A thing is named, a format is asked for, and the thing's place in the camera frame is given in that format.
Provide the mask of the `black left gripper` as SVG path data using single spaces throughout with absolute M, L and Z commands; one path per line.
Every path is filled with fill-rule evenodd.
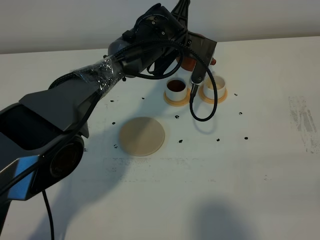
M 182 59 L 190 3 L 190 0 L 179 0 L 172 11 L 157 3 L 141 15 L 129 30 L 129 59 Z

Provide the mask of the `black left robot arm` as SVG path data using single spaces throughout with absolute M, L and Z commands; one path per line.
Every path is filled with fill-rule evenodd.
M 56 79 L 47 90 L 30 93 L 0 112 L 0 221 L 13 200 L 26 201 L 72 173 L 89 137 L 88 119 L 100 99 L 118 82 L 173 74 L 169 66 L 184 57 L 188 0 L 172 11 L 155 4 L 131 30 L 113 42 L 95 64 Z

